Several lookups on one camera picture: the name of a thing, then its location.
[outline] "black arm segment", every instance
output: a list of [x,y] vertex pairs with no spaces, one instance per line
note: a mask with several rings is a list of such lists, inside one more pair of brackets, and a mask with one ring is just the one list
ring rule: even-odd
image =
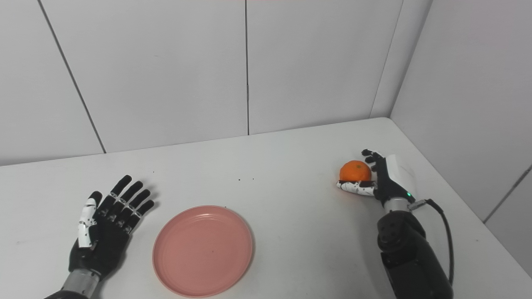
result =
[[44,299],[88,299],[87,297],[69,290],[61,290]]

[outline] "white wall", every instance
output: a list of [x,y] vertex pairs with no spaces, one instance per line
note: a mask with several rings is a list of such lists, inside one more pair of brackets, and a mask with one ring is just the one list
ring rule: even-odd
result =
[[247,134],[244,1],[43,1],[108,152]]
[[434,0],[392,111],[483,220],[532,163],[530,11],[530,0]]
[[368,118],[401,5],[248,1],[250,132]]
[[0,165],[388,115],[429,1],[3,3]]
[[37,1],[0,1],[0,41],[0,165],[102,153]]

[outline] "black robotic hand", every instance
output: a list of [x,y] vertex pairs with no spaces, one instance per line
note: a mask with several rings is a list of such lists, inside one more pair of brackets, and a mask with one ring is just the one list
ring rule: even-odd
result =
[[403,163],[398,162],[396,155],[383,157],[378,152],[364,149],[362,155],[364,161],[371,166],[371,171],[377,174],[376,181],[338,181],[336,186],[342,190],[360,195],[374,196],[383,205],[394,197],[406,198],[410,203],[415,198],[410,193],[414,189],[411,170]]
[[131,176],[124,176],[103,201],[98,191],[94,191],[87,200],[78,224],[78,239],[70,251],[70,272],[86,269],[102,281],[117,268],[131,232],[154,206],[152,200],[140,205],[150,195],[148,189],[130,201],[142,189],[140,181],[118,198],[131,180]]

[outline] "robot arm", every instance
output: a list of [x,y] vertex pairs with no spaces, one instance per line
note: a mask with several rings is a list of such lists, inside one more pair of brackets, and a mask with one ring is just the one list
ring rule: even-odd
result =
[[[366,163],[373,164],[377,181],[345,182],[342,190],[378,199],[386,214],[377,222],[377,244],[381,259],[397,299],[452,299],[452,240],[443,210],[432,200],[415,201],[415,177],[410,167],[397,155],[383,157],[362,151]],[[430,204],[444,219],[450,245],[450,275],[446,277],[434,251],[426,240],[423,226],[411,211]]]

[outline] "robotic hand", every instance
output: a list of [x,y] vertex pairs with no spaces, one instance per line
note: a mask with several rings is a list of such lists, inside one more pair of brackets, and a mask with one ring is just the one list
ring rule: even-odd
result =
[[[451,230],[443,210],[433,200],[415,201],[413,171],[396,155],[383,157],[362,151],[377,181],[338,181],[337,187],[361,195],[374,196],[387,213],[377,222],[377,244],[388,279],[397,299],[452,299],[454,257]],[[423,226],[411,211],[429,204],[442,216],[450,254],[449,279],[426,241]]]
[[131,176],[124,176],[103,201],[100,192],[91,194],[81,212],[78,238],[70,251],[70,274],[61,291],[47,299],[90,298],[96,285],[118,267],[131,232],[154,206],[153,200],[140,205],[149,197],[148,189],[130,201],[142,189],[140,181],[118,198],[131,181]]

